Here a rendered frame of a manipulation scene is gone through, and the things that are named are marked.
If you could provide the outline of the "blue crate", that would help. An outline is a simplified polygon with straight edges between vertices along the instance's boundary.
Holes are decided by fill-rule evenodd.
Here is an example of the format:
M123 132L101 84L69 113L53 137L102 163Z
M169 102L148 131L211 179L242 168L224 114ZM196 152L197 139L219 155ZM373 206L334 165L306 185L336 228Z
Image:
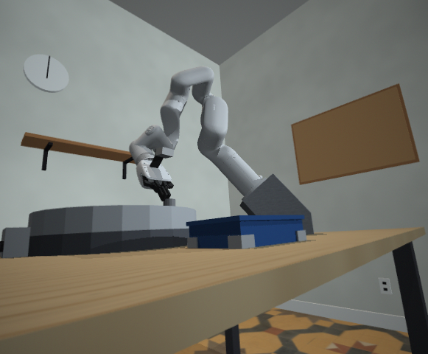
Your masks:
M304 215L237 215L186 222L188 248L248 249L306 240Z

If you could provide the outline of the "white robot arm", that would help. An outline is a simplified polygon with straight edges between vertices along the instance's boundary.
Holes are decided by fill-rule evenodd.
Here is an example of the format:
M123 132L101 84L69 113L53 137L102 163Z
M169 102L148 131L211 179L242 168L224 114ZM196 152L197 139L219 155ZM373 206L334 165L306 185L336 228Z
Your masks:
M197 141L198 149L241 192L243 201L266 178L258 176L232 148L222 143L228 130L228 106L222 98L211 96L213 81L214 72L207 66L198 66L174 74L160 111L164 131L159 125L151 125L130 143L129 151L136 166L142 159L152 157L150 167L158 168L163 158L173 157L179 139L180 116L192 86L193 98L202 105L202 129Z

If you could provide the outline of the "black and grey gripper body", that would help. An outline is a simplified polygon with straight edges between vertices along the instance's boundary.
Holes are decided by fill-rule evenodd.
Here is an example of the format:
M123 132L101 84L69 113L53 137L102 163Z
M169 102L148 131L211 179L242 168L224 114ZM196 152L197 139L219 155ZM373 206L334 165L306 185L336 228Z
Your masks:
M149 182L154 182L153 180L158 180L160 185L163 181L172 181L172 178L161 164L158 168L150 167L152 157L150 157L150 159L148 158L149 157L142 159L136 166L138 180L143 188L152 190L152 188L143 185L143 176L146 176Z

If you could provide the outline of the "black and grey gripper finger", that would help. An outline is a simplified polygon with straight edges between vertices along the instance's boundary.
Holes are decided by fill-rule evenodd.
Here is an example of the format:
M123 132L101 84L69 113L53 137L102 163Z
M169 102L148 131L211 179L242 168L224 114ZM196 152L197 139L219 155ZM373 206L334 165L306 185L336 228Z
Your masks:
M161 184L161 186L164 187L164 189L166 190L166 192L168 194L168 196L166 197L166 199L170 198L171 193L170 193L170 191L168 189L172 189L174 187L174 184L171 181L163 181L162 184Z
M153 180L154 182L149 182L148 178L146 178L145 176L143 176L143 184L146 187L150 187L152 188L156 193L158 193L161 201L165 201L166 197L168 196L166 190L164 189L163 186L160 185L160 183L158 182L158 180Z

